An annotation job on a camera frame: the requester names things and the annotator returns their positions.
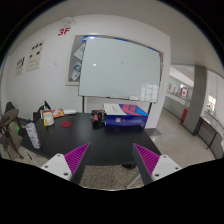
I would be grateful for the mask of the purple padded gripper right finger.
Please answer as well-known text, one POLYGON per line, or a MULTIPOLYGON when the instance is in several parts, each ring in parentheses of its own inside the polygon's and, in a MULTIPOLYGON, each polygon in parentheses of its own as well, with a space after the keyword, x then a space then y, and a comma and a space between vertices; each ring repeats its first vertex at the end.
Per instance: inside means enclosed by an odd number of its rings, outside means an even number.
POLYGON ((144 185, 181 170, 181 167, 168 155, 157 155, 138 144, 133 144, 132 154, 144 185))

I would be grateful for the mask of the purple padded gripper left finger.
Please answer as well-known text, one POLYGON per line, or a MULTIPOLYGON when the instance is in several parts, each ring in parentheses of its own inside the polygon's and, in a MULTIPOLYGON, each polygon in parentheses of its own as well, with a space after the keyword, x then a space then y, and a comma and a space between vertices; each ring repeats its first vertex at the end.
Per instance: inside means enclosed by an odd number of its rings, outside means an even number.
POLYGON ((90 143, 86 143, 65 155, 60 153, 54 155, 42 169, 79 185, 89 154, 90 143))

